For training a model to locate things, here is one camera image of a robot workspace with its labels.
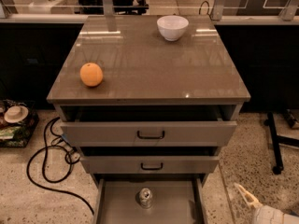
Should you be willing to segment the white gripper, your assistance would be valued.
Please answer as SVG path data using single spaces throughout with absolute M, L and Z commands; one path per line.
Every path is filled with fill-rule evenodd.
M 299 217 L 285 214 L 267 205 L 262 205 L 259 200 L 242 185 L 234 183 L 234 186 L 242 196 L 246 205 L 249 208 L 255 209 L 252 224 L 299 224 Z

